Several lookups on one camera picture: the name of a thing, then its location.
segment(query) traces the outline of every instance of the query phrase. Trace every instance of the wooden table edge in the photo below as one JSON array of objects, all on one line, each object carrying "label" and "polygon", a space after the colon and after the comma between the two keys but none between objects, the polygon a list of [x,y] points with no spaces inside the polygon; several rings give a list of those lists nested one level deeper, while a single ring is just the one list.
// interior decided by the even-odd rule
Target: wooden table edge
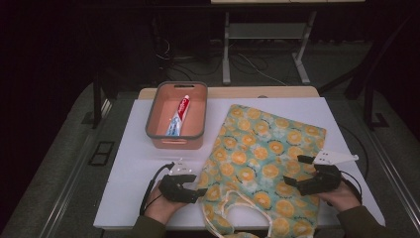
[{"label": "wooden table edge", "polygon": [[[138,99],[154,99],[156,88],[144,88]],[[281,98],[281,97],[319,97],[313,86],[238,86],[208,87],[208,98]]]}]

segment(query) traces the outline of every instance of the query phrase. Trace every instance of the sleeve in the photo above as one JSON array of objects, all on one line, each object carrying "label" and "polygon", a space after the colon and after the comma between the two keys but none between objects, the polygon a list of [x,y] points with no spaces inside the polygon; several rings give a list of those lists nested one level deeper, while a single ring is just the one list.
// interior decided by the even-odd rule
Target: sleeve
[{"label": "sleeve", "polygon": [[389,229],[381,226],[365,206],[358,206],[337,215],[348,238],[396,238]]},{"label": "sleeve", "polygon": [[136,224],[126,238],[163,238],[165,226],[146,216],[139,216]]}]

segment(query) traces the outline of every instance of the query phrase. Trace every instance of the red toothpaste tube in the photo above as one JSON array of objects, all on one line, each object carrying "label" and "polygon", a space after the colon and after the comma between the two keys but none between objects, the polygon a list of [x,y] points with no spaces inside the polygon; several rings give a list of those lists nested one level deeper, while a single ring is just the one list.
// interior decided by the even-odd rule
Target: red toothpaste tube
[{"label": "red toothpaste tube", "polygon": [[189,96],[185,95],[179,103],[178,109],[170,120],[169,127],[166,131],[166,136],[179,136],[181,133],[182,123],[185,119],[186,112],[189,107]]}]

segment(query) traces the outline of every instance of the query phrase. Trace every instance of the teal fabric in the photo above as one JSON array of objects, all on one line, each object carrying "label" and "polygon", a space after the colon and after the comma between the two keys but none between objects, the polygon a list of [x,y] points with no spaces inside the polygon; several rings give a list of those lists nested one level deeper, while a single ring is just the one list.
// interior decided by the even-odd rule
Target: teal fabric
[{"label": "teal fabric", "polygon": [[199,188],[207,229],[219,237],[235,234],[226,219],[235,205],[261,212],[269,221],[268,237],[307,237],[317,226],[319,198],[301,196],[283,176],[310,179],[312,165],[298,155],[316,156],[326,130],[244,105],[232,105],[200,176]]}]

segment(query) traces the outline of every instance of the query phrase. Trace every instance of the white table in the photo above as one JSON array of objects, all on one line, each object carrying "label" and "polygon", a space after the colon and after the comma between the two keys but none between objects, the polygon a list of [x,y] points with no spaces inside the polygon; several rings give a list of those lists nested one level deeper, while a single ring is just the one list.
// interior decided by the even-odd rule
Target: white table
[{"label": "white table", "polygon": [[[140,205],[149,181],[164,164],[183,158],[199,176],[228,109],[234,103],[256,107],[281,117],[326,128],[325,149],[350,153],[327,102],[322,97],[209,98],[204,144],[200,150],[193,151],[156,149],[145,132],[152,101],[150,99],[136,100],[93,225],[103,229],[130,229],[139,215]],[[363,189],[364,205],[383,225],[384,218],[356,163],[348,162],[338,167],[359,181]],[[169,221],[167,229],[205,229],[199,205],[195,203],[181,208]],[[266,229],[268,227],[265,218],[247,208],[232,209],[228,218],[237,229]],[[321,202],[318,220],[319,228],[339,226],[335,209],[324,202]]]}]

